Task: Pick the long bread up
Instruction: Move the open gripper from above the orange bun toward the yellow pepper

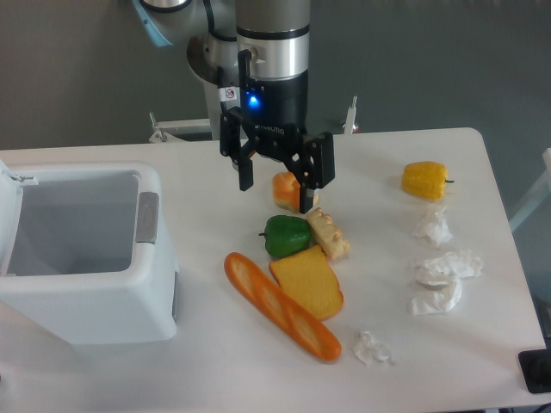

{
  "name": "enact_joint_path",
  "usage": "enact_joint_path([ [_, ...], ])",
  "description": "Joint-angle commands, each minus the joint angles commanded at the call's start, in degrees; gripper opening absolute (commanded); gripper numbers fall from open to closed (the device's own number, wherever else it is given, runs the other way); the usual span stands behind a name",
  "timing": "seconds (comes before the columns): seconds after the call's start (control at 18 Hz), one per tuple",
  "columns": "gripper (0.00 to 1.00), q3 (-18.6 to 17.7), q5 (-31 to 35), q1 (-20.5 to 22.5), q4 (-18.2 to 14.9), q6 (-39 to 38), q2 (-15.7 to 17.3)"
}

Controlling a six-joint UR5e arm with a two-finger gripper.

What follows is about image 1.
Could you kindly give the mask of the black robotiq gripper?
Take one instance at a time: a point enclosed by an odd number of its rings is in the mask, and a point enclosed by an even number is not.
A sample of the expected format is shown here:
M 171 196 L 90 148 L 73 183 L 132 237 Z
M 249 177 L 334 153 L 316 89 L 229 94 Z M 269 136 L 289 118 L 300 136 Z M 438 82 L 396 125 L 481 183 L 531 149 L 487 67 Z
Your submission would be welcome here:
M 220 115 L 220 154 L 238 172 L 241 191 L 252 187 L 251 156 L 284 163 L 299 183 L 299 211 L 313 208 L 314 195 L 336 175 L 333 134 L 306 133 L 308 71 L 292 77 L 255 78 L 253 51 L 238 53 L 241 106 Z M 241 129 L 247 143 L 241 145 Z

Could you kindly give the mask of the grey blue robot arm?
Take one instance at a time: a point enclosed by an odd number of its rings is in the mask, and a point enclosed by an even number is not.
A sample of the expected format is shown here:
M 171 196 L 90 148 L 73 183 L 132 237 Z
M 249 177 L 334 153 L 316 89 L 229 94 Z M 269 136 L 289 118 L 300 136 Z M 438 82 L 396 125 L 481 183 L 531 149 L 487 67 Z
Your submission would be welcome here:
M 203 84 L 208 127 L 232 160 L 239 187 L 253 184 L 252 156 L 283 163 L 298 182 L 299 210 L 335 177 L 331 133 L 306 129 L 310 2 L 135 1 L 155 46 L 187 43 Z

